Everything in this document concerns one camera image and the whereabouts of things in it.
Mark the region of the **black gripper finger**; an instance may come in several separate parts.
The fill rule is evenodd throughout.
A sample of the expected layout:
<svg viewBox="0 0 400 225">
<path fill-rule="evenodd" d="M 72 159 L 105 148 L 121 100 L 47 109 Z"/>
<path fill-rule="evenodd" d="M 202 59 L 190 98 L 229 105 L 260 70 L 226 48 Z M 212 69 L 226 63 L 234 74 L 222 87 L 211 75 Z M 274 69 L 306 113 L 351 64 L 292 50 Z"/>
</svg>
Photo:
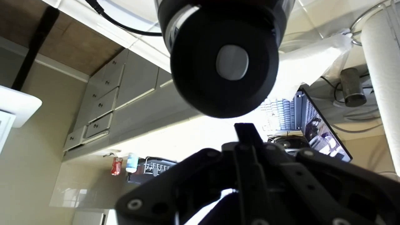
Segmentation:
<svg viewBox="0 0 400 225">
<path fill-rule="evenodd" d="M 244 225 L 272 225 L 271 203 L 264 168 L 259 162 L 262 140 L 252 124 L 234 125 L 239 143 L 234 148 L 241 223 Z"/>
</svg>

